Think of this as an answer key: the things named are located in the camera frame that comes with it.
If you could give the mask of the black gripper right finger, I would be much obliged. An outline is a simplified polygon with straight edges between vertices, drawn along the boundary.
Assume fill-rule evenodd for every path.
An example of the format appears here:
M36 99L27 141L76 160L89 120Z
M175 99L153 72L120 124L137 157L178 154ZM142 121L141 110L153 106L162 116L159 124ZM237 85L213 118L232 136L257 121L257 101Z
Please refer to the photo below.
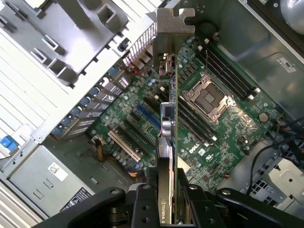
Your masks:
M185 223L196 228L286 228L289 216L235 190L220 189L212 195L190 184L177 169L179 206Z

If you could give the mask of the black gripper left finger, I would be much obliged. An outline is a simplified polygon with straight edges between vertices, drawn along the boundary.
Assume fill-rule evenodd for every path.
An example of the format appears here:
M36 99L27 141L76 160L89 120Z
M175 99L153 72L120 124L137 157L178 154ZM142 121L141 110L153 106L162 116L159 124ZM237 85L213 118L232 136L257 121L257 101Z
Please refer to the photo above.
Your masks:
M157 228L156 168L148 168L147 182L125 192L110 187L48 218L37 228Z

